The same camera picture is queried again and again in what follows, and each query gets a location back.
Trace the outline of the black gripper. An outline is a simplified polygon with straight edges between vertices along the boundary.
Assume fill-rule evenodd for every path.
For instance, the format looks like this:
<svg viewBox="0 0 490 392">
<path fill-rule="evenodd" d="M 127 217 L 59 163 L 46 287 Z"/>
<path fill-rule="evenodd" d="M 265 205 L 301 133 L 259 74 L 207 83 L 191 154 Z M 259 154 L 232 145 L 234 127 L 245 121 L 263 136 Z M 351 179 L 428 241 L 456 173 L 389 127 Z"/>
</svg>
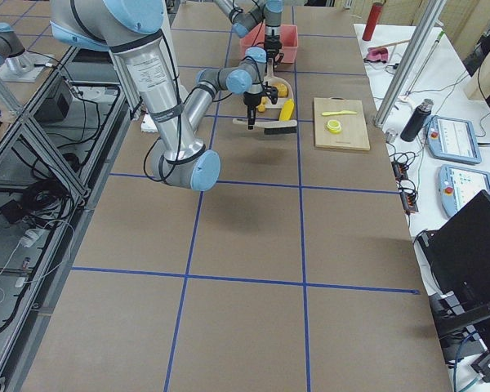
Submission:
<svg viewBox="0 0 490 392">
<path fill-rule="evenodd" d="M 247 106 L 247 129 L 252 130 L 256 122 L 256 107 L 263 97 L 271 104 L 278 102 L 278 88 L 268 83 L 256 83 L 243 93 L 243 102 Z"/>
<path fill-rule="evenodd" d="M 266 51 L 267 60 L 270 60 L 273 65 L 281 63 L 284 54 L 282 52 L 282 43 L 279 35 L 267 33 L 264 36 L 264 49 Z"/>
</svg>

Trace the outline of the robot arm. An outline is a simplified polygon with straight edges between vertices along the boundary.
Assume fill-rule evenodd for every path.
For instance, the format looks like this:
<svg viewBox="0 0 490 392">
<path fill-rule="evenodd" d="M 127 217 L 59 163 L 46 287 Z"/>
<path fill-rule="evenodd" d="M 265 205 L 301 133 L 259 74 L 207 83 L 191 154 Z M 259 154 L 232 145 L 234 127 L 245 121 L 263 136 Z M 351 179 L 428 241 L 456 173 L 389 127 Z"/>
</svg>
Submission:
<svg viewBox="0 0 490 392">
<path fill-rule="evenodd" d="M 253 1 L 249 11 L 244 11 L 235 1 L 215 0 L 214 3 L 227 16 L 232 24 L 232 31 L 240 38 L 245 38 L 257 25 L 263 24 L 264 49 L 267 60 L 273 66 L 279 64 L 283 58 L 281 43 L 281 22 L 283 12 L 282 1 Z"/>
<path fill-rule="evenodd" d="M 217 182 L 220 157 L 195 132 L 218 92 L 243 96 L 250 127 L 262 97 L 277 99 L 277 90 L 264 81 L 272 55 L 262 47 L 248 48 L 235 67 L 201 71 L 195 88 L 181 96 L 163 1 L 52 1 L 50 6 L 54 38 L 107 51 L 127 67 L 159 133 L 150 150 L 156 182 L 195 191 Z"/>
</svg>

